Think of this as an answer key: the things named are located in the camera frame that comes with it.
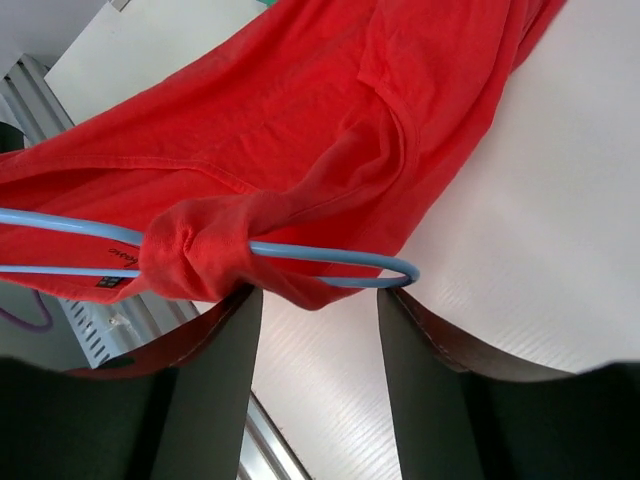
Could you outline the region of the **red tank top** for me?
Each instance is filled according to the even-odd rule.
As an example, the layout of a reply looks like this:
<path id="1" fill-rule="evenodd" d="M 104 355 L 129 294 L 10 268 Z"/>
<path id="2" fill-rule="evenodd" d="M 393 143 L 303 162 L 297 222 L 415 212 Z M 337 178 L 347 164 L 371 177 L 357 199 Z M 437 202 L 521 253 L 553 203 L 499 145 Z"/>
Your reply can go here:
<path id="1" fill-rule="evenodd" d="M 490 128 L 559 1 L 280 1 L 110 110 L 1 157 L 1 203 L 139 231 L 140 246 L 1 230 L 4 280 L 115 303 L 217 302 L 245 284 L 307 310 L 362 267 L 253 240 L 393 256 Z"/>

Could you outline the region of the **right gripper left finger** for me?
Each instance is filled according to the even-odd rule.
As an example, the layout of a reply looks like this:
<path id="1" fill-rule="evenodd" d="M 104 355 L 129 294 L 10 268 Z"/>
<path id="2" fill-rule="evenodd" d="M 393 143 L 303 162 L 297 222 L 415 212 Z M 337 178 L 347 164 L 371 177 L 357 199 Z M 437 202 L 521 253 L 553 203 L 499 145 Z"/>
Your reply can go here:
<path id="1" fill-rule="evenodd" d="M 242 287 L 95 370 L 1 360 L 5 479 L 233 479 L 262 293 Z"/>

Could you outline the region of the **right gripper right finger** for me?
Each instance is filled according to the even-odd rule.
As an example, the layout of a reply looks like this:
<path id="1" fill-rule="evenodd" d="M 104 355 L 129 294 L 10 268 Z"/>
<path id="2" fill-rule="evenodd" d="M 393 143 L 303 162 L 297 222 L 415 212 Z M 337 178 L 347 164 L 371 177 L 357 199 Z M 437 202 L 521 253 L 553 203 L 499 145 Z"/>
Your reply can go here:
<path id="1" fill-rule="evenodd" d="M 401 289 L 377 295 L 406 479 L 635 479 L 639 366 L 581 373 L 491 346 Z"/>

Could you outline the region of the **blue hanger with red top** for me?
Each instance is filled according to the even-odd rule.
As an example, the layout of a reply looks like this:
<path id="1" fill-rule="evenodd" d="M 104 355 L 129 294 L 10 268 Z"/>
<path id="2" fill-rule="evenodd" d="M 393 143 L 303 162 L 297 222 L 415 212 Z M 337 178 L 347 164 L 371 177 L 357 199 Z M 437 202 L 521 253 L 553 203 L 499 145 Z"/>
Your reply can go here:
<path id="1" fill-rule="evenodd" d="M 143 240 L 142 233 L 123 227 L 8 208 L 1 210 L 1 222 L 6 225 L 104 238 L 133 246 L 141 245 Z M 406 287 L 416 283 L 420 278 L 419 269 L 411 263 L 379 254 L 258 241 L 251 241 L 249 249 L 252 253 L 263 257 L 378 268 L 398 274 L 393 278 L 322 277 L 320 279 L 325 284 L 334 287 Z M 125 279 L 133 279 L 140 276 L 138 270 L 54 266 L 3 265 L 1 271 L 12 274 L 117 277 Z"/>

